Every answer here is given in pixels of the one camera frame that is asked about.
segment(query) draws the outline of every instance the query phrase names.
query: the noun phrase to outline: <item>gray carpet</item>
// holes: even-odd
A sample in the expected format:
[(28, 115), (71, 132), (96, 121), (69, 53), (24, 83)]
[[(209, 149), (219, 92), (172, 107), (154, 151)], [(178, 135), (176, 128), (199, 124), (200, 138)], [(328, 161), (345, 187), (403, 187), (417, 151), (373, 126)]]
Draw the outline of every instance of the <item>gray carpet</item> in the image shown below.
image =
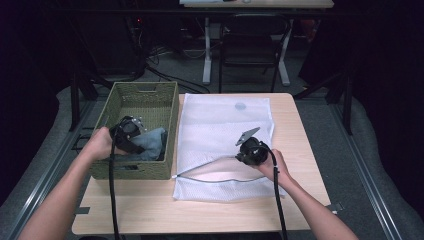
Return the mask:
[[(297, 77), (301, 67), (307, 46), (304, 44), (291, 44), (286, 57), (286, 66), (291, 79), (290, 87), (283, 87), (281, 82), (276, 86), (276, 92), (296, 94), (303, 90), (305, 83)], [(207, 86), (211, 92), (217, 92), (217, 53), (213, 52), (212, 83)], [(159, 71), (185, 79), (189, 82), (202, 84), (203, 57), (189, 58), (185, 55), (166, 53), (152, 59), (150, 65)], [(272, 71), (268, 71), (265, 80), (259, 79), (262, 70), (252, 71), (225, 71), (224, 79), (230, 84), (224, 86), (224, 91), (267, 91)], [(246, 84), (237, 84), (237, 79), (248, 76), (255, 77)], [(156, 75), (146, 72), (137, 81), (165, 81)], [(8, 200), (0, 208), (0, 239), (14, 239), (19, 233), (20, 227), (25, 222), (28, 212), (25, 206), (35, 207), (38, 193), (48, 192), (66, 171), (77, 151), (71, 150), (78, 135), (89, 134), (99, 116), (108, 91), (101, 86), (96, 86), (101, 96), (97, 102), (87, 102), (81, 98), (83, 121), (75, 130), (69, 133), (70, 127), (70, 94), (65, 89), (58, 94), (60, 99), (60, 111), (55, 125), (47, 136), (43, 146), (34, 157), (33, 162), (22, 177), (21, 181), (10, 194)], [(189, 92), (181, 88), (180, 93)], [(374, 132), (362, 106), (354, 101), (352, 108), (353, 136), (346, 137), (340, 127), (337, 109), (340, 106), (327, 105), (323, 100), (325, 89), (312, 95), (311, 98), (296, 101), (302, 122), (311, 143), (312, 150), (321, 171), (329, 197), (332, 203), (341, 203), (344, 210), (339, 212), (340, 218), (348, 224), (360, 239), (421, 239), (424, 236), (424, 224), (415, 211), (402, 199), (393, 185), (391, 179), (384, 172), (379, 161), (377, 143)], [(360, 178), (357, 164), (357, 156), (352, 152), (349, 141), (354, 141), (360, 155), (366, 162), (371, 173), (372, 180), (386, 204), (389, 216), (399, 231), (394, 237), (384, 228), (380, 216), (376, 213), (376, 205), (372, 201), (372, 194), (364, 186)], [(48, 176), (47, 183), (40, 182), (44, 176)], [(81, 190), (80, 199), (83, 196), (85, 186)], [(142, 239), (160, 239), (162, 236), (143, 236)], [(180, 236), (190, 239), (193, 236)], [(207, 239), (210, 236), (196, 236)], [(269, 235), (229, 235), (221, 236), (227, 239), (271, 239)], [(67, 239), (79, 239), (78, 236), (68, 233)], [(137, 236), (129, 236), (127, 239), (139, 239)], [(289, 239), (314, 239), (310, 231), (290, 231)]]

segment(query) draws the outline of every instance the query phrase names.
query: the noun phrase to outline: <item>wicker basket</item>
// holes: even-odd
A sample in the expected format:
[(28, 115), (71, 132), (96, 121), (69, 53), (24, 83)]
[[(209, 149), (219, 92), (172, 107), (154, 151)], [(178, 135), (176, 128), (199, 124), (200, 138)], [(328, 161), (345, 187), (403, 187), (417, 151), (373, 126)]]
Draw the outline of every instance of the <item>wicker basket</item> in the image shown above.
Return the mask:
[[(179, 110), (178, 85), (167, 83), (115, 83), (95, 129), (115, 126), (124, 116), (142, 117), (148, 130), (163, 127), (168, 131), (165, 155), (157, 161), (129, 161), (116, 155), (116, 179), (171, 178)], [(96, 161), (90, 168), (95, 179), (109, 178), (109, 158)]]

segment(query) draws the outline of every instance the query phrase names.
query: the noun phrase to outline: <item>white cloth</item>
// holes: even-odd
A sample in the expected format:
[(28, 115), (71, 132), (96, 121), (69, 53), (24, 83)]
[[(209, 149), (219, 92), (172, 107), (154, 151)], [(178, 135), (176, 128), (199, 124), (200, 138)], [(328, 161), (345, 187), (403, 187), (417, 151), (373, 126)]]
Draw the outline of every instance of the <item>white cloth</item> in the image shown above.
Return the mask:
[(231, 201), (272, 196), (272, 181), (235, 158), (241, 134), (256, 127), (260, 130), (254, 137), (271, 147), (274, 122), (268, 98), (186, 94), (174, 198)]

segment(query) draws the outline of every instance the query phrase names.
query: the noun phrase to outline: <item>chair leg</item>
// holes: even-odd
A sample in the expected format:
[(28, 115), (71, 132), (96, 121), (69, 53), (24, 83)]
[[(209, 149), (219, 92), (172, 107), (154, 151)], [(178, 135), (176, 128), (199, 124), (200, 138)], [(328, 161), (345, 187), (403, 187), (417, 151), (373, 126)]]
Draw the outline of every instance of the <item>chair leg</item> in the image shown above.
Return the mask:
[(218, 92), (222, 92), (222, 60), (219, 59), (219, 68), (218, 68), (218, 75), (219, 75), (219, 81), (218, 81)]
[(278, 65), (275, 66), (274, 75), (272, 76), (271, 93), (274, 92), (275, 81), (277, 80)]

